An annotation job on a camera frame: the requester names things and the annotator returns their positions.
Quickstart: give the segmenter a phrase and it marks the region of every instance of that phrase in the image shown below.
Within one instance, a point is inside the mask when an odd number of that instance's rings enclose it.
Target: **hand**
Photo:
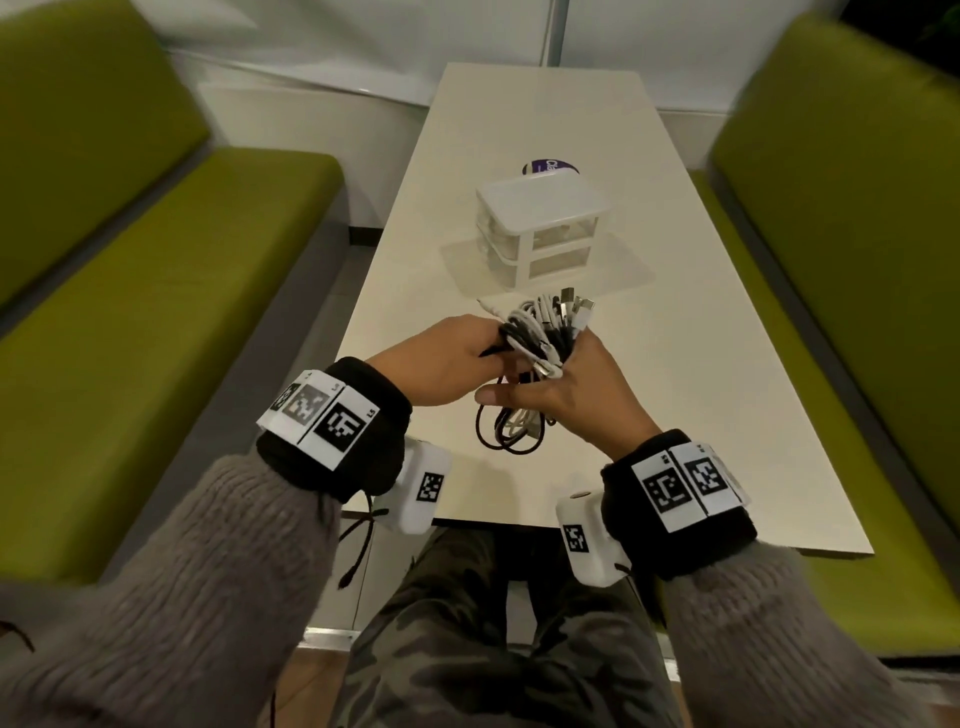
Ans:
[[[367,360],[415,407],[448,404],[486,381],[529,371],[515,352],[480,356],[502,345],[500,322],[465,314],[443,319],[426,331]]]
[[[559,379],[491,384],[478,390],[474,398],[480,404],[542,412],[611,460],[619,460],[660,434],[610,352],[589,329],[577,337]]]

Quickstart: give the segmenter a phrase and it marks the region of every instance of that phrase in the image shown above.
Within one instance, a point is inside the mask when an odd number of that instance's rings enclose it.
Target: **black wristband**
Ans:
[[[257,439],[256,450],[274,471],[303,490],[327,493],[341,503],[360,490],[370,496],[384,494],[403,467],[403,435],[413,407],[389,379],[359,359],[340,359],[326,372],[380,408],[337,469],[331,471],[269,431]]]
[[[690,442],[678,429],[663,432],[603,469],[604,525],[634,567],[646,566],[661,579],[684,576],[733,556],[756,540],[746,509],[739,507],[669,533],[631,466]]]

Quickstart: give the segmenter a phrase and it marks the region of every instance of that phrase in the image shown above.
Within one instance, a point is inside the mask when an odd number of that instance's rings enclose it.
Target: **purple sticker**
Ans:
[[[528,172],[536,175],[538,172],[552,172],[555,169],[572,169],[578,175],[580,170],[574,167],[572,164],[560,159],[534,159],[532,162],[523,165],[523,174]]]

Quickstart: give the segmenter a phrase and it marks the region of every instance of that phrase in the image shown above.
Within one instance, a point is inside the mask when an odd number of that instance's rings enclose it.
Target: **bundle of cables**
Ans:
[[[538,296],[509,314],[483,301],[477,302],[502,322],[500,334],[510,348],[530,360],[532,371],[520,375],[521,384],[563,376],[564,363],[573,353],[573,343],[593,314],[593,301],[575,295],[573,288],[565,288],[560,296]],[[494,420],[493,442],[490,442],[481,431],[484,408],[481,404],[476,417],[480,442],[490,449],[502,449],[514,455],[526,455],[537,449],[543,442],[546,426],[554,424],[542,412],[502,407]],[[517,445],[525,437],[533,438],[534,444],[518,449]]]

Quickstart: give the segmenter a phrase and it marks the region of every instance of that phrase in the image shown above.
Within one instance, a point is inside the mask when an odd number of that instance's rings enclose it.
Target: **white table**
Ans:
[[[573,284],[597,301],[593,330],[660,426],[714,446],[752,497],[762,539],[872,553],[636,73],[450,64],[340,355],[369,357],[443,316],[482,314],[478,295],[519,301],[477,252],[475,189],[537,158],[575,165],[612,199],[595,269],[543,288]],[[558,497],[600,487],[604,456],[562,427],[516,456],[477,442],[475,414],[471,397],[414,413],[410,434],[454,456],[437,518],[556,526]]]

